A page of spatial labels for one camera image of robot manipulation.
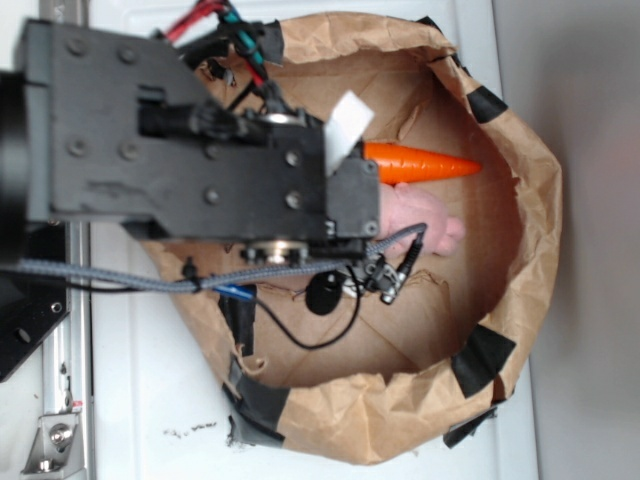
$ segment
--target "red wire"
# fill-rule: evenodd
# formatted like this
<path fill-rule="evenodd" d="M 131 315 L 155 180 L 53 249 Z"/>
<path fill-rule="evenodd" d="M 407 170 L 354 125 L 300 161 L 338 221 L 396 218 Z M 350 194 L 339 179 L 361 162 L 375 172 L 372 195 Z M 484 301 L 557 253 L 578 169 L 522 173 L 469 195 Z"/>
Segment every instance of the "red wire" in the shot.
<path fill-rule="evenodd" d="M 256 84 L 257 87 L 262 86 L 264 83 L 264 79 L 256 72 L 256 70 L 251 66 L 249 62 L 246 62 L 247 70 L 251 74 L 251 78 L 253 79 L 253 83 Z"/>
<path fill-rule="evenodd" d="M 220 12 L 224 10 L 225 5 L 221 0 L 201 0 L 196 3 L 193 8 L 178 20 L 167 31 L 166 37 L 172 43 L 175 43 L 184 33 L 197 22 L 205 17 L 208 17 L 213 12 Z"/>

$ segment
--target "pink plush toy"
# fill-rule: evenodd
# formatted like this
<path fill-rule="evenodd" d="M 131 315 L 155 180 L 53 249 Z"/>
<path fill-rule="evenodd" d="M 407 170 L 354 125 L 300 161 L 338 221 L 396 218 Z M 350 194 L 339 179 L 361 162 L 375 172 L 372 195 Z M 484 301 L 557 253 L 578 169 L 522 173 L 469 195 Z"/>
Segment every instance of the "pink plush toy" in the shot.
<path fill-rule="evenodd" d="M 416 223 L 426 223 L 422 254 L 451 255 L 464 238 L 462 220 L 450 217 L 447 207 L 435 195 L 409 185 L 398 183 L 395 187 L 380 184 L 380 233 L 379 239 Z M 413 241 L 412 236 L 385 250 L 387 258 L 404 254 Z"/>

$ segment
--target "black tape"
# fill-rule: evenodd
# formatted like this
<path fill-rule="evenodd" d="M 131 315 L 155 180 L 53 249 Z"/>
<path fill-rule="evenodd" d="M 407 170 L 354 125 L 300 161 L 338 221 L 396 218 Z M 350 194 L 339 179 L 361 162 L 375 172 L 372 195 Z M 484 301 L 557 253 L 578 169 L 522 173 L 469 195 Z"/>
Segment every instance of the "black tape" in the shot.
<path fill-rule="evenodd" d="M 245 285 L 243 288 L 256 295 L 255 285 Z M 229 325 L 236 344 L 244 345 L 242 356 L 253 355 L 253 322 L 256 319 L 256 304 L 221 295 L 218 307 Z"/>
<path fill-rule="evenodd" d="M 235 410 L 237 428 L 232 437 L 244 443 L 281 446 L 284 437 L 277 432 L 278 422 L 291 389 L 268 387 L 247 377 L 235 360 L 231 362 L 229 381 L 240 395 L 238 398 L 224 387 Z"/>
<path fill-rule="evenodd" d="M 267 62 L 282 65 L 284 37 L 280 22 L 275 20 L 264 26 L 264 37 L 260 39 L 260 47 L 262 48 L 262 56 Z"/>
<path fill-rule="evenodd" d="M 471 111 L 478 123 L 495 120 L 509 109 L 507 104 L 487 87 L 478 87 L 467 95 L 467 100 L 469 100 Z"/>
<path fill-rule="evenodd" d="M 428 15 L 426 17 L 422 17 L 420 20 L 416 20 L 416 23 L 421 23 L 421 24 L 426 25 L 428 27 L 433 27 L 436 30 L 438 30 L 440 33 L 442 33 L 442 30 L 440 29 L 438 24 L 436 22 L 434 22 L 433 19 L 431 17 L 429 17 Z"/>
<path fill-rule="evenodd" d="M 421 23 L 422 25 L 426 25 L 428 27 L 433 27 L 433 28 L 435 28 L 436 30 L 438 30 L 440 33 L 442 33 L 444 35 L 444 33 L 442 32 L 442 29 L 429 16 L 423 17 L 420 20 L 417 20 L 416 23 Z M 467 75 L 471 76 L 471 74 L 469 73 L 469 70 L 467 69 L 467 67 L 462 65 L 462 62 L 460 61 L 460 57 L 458 57 L 457 53 L 454 53 L 453 55 L 451 55 L 451 59 L 454 61 L 454 63 L 458 67 L 460 67 L 462 70 L 464 70 L 464 73 L 466 73 Z"/>
<path fill-rule="evenodd" d="M 451 368 L 465 398 L 496 378 L 515 347 L 512 340 L 476 325 L 465 347 L 451 358 Z"/>
<path fill-rule="evenodd" d="M 228 437 L 229 444 L 239 442 L 275 448 L 282 448 L 284 444 L 282 435 L 264 428 L 238 411 L 231 412 L 229 422 L 231 423 L 231 431 Z"/>
<path fill-rule="evenodd" d="M 491 407 L 482 415 L 479 415 L 458 427 L 452 428 L 448 433 L 445 433 L 442 436 L 442 441 L 449 448 L 455 447 L 469 435 L 473 436 L 476 433 L 476 429 L 487 418 L 494 418 L 496 416 L 496 409 L 497 407 Z"/>

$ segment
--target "gray braided cable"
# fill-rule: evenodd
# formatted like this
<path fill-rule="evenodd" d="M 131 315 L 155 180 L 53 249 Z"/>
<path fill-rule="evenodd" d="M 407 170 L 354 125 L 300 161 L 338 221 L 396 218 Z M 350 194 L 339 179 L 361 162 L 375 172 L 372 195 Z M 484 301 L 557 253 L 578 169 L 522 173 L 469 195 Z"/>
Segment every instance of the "gray braided cable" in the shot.
<path fill-rule="evenodd" d="M 425 224 L 412 225 L 404 228 L 390 237 L 367 247 L 366 253 L 372 256 L 383 252 L 394 243 L 402 238 L 413 235 L 423 234 L 427 226 Z M 201 289 L 212 289 L 229 284 L 242 284 L 255 282 L 257 280 L 265 280 L 274 277 L 286 277 L 294 275 L 315 275 L 321 272 L 336 270 L 347 265 L 348 262 L 341 260 L 320 261 L 301 265 L 297 267 L 289 266 L 269 266 L 260 267 L 251 270 L 227 273 L 224 275 L 211 276 L 202 279 L 200 282 Z M 137 290 L 182 294 L 194 293 L 198 288 L 190 280 L 181 280 L 178 282 L 167 282 L 164 280 L 156 280 L 153 278 L 140 277 L 128 273 L 114 272 L 94 267 L 82 267 L 79 265 L 71 265 L 67 263 L 52 262 L 49 260 L 24 259 L 19 262 L 17 267 L 11 268 L 12 271 L 29 275 L 61 277 L 109 282 L 123 285 Z"/>

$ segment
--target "white paper tag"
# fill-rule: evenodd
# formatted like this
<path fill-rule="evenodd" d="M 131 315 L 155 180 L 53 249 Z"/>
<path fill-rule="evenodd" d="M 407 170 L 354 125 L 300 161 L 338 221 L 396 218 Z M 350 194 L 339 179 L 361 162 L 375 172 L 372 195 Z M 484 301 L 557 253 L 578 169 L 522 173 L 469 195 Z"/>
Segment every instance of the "white paper tag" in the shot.
<path fill-rule="evenodd" d="M 338 101 L 324 125 L 325 174 L 340 168 L 367 129 L 375 113 L 351 90 Z"/>

